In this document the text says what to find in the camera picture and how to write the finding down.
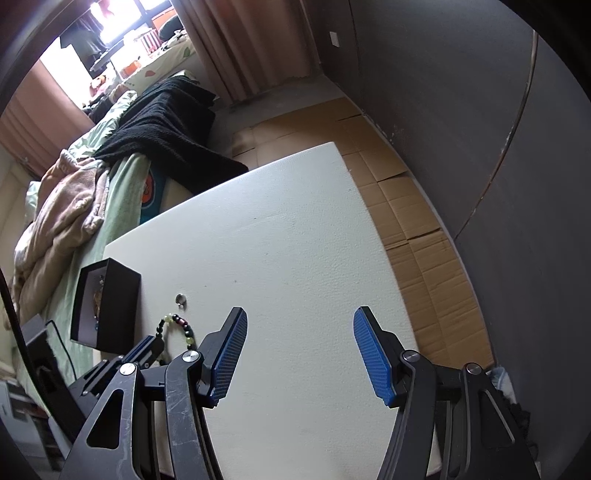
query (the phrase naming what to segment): desk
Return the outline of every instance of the desk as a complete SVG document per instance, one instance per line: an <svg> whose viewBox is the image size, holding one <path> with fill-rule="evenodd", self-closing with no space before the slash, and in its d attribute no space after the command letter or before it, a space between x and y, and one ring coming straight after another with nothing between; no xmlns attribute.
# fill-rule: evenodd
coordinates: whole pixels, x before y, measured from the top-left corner
<svg viewBox="0 0 591 480"><path fill-rule="evenodd" d="M353 337L368 305L406 348L413 331L384 247L334 143L208 190L105 249L142 275L138 336L178 312L200 342L233 306L248 334L228 396L206 411L226 480L375 480L395 410ZM170 329L167 350L185 350ZM157 434L165 444L165 428ZM431 456L439 466L439 454Z"/></svg>

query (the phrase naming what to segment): gray wall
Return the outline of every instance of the gray wall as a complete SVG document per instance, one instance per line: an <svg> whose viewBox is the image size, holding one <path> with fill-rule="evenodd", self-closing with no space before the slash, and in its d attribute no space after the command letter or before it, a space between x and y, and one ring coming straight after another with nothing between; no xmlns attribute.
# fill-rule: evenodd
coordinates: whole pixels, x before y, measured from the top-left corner
<svg viewBox="0 0 591 480"><path fill-rule="evenodd" d="M498 0L306 6L325 73L380 127L456 236L515 122L532 29ZM340 48L329 30L346 39ZM456 240L495 356L532 412L544 479L591 429L591 382L579 373L591 367L590 132L591 103L540 40L515 138Z"/></svg>

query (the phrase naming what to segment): black cable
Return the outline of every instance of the black cable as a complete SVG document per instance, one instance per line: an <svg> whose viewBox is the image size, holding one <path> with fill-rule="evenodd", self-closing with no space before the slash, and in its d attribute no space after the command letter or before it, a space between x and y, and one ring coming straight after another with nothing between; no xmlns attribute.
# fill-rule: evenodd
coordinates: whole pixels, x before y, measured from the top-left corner
<svg viewBox="0 0 591 480"><path fill-rule="evenodd" d="M68 360L70 361L70 366L72 367L72 373L74 374L74 380L78 380L78 377L76 376L76 369L74 368L74 362L72 362L72 358L70 356L70 354L68 353L68 349L66 348L66 344L64 343L64 340L61 339L61 335L60 335L60 331L57 329L57 325L53 320L48 320L47 323L45 324L45 326L49 325L49 324L53 325L53 328L55 328L56 333L57 333L57 338L59 339L61 346L63 347L66 355L68 356Z"/></svg>
<svg viewBox="0 0 591 480"><path fill-rule="evenodd" d="M8 288L8 284L6 282L6 278L4 278L4 273L0 268L0 296L2 297L2 302L4 304L4 309L6 310L6 314L8 315L8 321L10 322L10 327L12 330L12 334L14 335L14 339L17 343L18 351L21 354L22 363L25 365L27 369L27 373L33 382L33 386L39 396L41 397L41 401L47 407L48 413L54 418L61 431L67 436L68 440L72 443L76 441L77 432L74 432L70 426L64 422L63 416L58 413L58 409L54 405L54 402L51 400L51 397L47 395L47 391L45 385L40 381L39 375L37 375L37 371L35 370L35 366L33 365L33 360L31 359L31 355L29 354L29 350L27 348L27 344L25 343L25 339L22 336L21 325L18 321L17 313L14 310L14 305L12 304L12 297L10 295L10 289Z"/></svg>

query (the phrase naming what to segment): cardboard box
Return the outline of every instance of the cardboard box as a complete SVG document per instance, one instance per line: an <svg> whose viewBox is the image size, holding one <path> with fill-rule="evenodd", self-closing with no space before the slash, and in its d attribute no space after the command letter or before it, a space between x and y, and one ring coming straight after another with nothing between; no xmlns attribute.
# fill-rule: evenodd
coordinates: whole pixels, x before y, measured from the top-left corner
<svg viewBox="0 0 591 480"><path fill-rule="evenodd" d="M234 136L249 168L334 141L374 220L419 350L439 365L492 363L482 316L454 249L396 152L346 98L267 120Z"/></svg>
<svg viewBox="0 0 591 480"><path fill-rule="evenodd" d="M408 243L437 313L449 366L460 368L468 361L489 366L493 359L484 321L447 236L438 230Z"/></svg>
<svg viewBox="0 0 591 480"><path fill-rule="evenodd" d="M437 313L410 245L400 245L386 253L398 281L419 350L431 361L434 361L434 355L439 355L439 361L443 359L445 365L449 364Z"/></svg>
<svg viewBox="0 0 591 480"><path fill-rule="evenodd" d="M440 225L427 202L407 176L379 182L379 186L407 239L437 230Z"/></svg>

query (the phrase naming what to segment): black towel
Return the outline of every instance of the black towel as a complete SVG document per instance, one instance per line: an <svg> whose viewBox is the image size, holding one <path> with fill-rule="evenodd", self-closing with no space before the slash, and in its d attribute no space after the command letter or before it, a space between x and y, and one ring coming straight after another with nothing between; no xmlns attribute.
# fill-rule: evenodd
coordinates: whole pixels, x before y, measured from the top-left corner
<svg viewBox="0 0 591 480"><path fill-rule="evenodd" d="M248 171L208 148L214 94L184 76L151 86L127 109L119 127L95 153L113 165L143 153L164 175L197 195Z"/></svg>

